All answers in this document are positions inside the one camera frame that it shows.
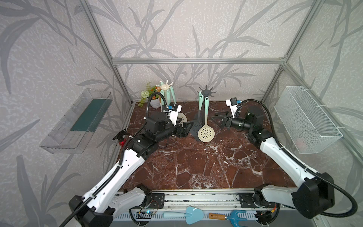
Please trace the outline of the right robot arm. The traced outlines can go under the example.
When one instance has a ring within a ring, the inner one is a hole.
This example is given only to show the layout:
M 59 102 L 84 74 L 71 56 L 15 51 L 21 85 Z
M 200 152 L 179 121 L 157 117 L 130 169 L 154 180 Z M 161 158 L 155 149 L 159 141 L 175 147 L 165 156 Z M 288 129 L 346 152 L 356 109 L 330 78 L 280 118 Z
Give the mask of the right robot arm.
M 263 127 L 263 119 L 267 117 L 273 124 L 268 108 L 260 101 L 261 107 L 252 106 L 244 118 L 238 116 L 242 106 L 248 100 L 231 98 L 226 100 L 230 108 L 228 112 L 219 112 L 213 116 L 213 121 L 220 119 L 220 128 L 235 128 L 246 132 L 251 144 L 272 158 L 293 180 L 295 188 L 284 188 L 274 185 L 261 185 L 255 188 L 254 202 L 263 206 L 267 202 L 274 202 L 296 209 L 301 215 L 312 219 L 317 215 L 332 218 L 346 218 L 356 214 L 358 204 L 354 197 L 344 189 L 334 184 L 328 173 L 319 173 L 310 168 L 278 140 L 274 129 L 270 131 Z M 335 191 L 339 191 L 351 202 L 350 210 L 343 213 L 328 213 L 327 210 L 335 205 Z

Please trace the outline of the cream skimmer mint handle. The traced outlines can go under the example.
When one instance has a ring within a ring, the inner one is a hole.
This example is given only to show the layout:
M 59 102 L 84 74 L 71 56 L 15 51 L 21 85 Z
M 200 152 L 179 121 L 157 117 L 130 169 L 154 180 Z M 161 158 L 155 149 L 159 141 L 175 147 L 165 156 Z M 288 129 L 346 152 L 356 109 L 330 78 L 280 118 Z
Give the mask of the cream skimmer mint handle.
M 198 138 L 202 142 L 211 142 L 214 139 L 215 131 L 208 125 L 209 97 L 205 97 L 205 123 L 198 131 Z

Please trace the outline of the grey slotted spatula mint handle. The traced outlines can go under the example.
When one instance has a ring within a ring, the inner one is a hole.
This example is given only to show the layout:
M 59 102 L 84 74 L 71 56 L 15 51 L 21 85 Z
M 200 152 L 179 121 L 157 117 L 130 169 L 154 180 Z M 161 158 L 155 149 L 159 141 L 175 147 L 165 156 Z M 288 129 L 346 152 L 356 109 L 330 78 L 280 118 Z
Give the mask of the grey slotted spatula mint handle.
M 203 100 L 204 100 L 204 96 L 202 95 L 202 92 L 200 91 L 199 92 L 199 97 L 198 97 L 198 109 L 201 110 L 202 108 L 202 103 L 203 103 Z

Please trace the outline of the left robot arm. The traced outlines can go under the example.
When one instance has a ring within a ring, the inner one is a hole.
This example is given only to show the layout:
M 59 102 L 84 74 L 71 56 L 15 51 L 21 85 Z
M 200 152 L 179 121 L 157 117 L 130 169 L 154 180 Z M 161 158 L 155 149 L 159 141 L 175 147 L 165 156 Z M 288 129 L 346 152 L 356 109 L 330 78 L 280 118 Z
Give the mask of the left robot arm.
M 123 155 L 112 169 L 83 196 L 74 196 L 69 206 L 72 213 L 61 223 L 65 227 L 75 219 L 79 227 L 108 227 L 113 219 L 143 203 L 151 191 L 138 186 L 117 196 L 119 189 L 128 178 L 158 149 L 159 143 L 172 136 L 187 137 L 192 122 L 181 123 L 178 114 L 182 107 L 176 103 L 168 103 L 160 92 L 164 106 L 160 112 L 146 114 L 145 123 L 125 143 Z

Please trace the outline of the cream utensil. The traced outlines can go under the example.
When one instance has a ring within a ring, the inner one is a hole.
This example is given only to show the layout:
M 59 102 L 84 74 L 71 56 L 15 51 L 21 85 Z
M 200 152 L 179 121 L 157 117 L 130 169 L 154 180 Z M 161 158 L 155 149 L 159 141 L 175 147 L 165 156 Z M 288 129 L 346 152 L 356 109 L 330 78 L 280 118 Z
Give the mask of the cream utensil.
M 177 104 L 173 86 L 170 86 L 170 91 L 171 91 L 174 103 Z M 186 115 L 181 112 L 178 113 L 178 118 L 181 118 L 181 123 L 187 122 Z

